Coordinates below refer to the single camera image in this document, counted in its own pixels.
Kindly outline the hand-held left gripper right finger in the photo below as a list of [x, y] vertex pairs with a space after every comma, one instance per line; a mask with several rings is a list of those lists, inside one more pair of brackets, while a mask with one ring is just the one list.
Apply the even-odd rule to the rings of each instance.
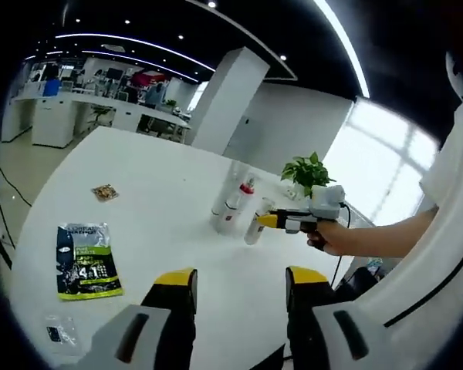
[[286, 268], [287, 335], [295, 369], [388, 369], [389, 340], [354, 302], [339, 302], [327, 277]]

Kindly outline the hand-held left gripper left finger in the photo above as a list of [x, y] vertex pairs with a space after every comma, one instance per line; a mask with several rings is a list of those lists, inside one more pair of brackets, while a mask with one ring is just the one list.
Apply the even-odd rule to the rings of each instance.
[[196, 338], [198, 270], [158, 277], [140, 304], [124, 308], [93, 336], [81, 369], [189, 369]]

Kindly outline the person's right hand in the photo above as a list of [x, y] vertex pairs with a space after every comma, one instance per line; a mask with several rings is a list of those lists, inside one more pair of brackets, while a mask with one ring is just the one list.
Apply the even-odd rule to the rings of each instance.
[[323, 244], [321, 249], [325, 253], [336, 256], [351, 254], [351, 231], [337, 222], [321, 221], [316, 228], [310, 228], [306, 233], [310, 247]]

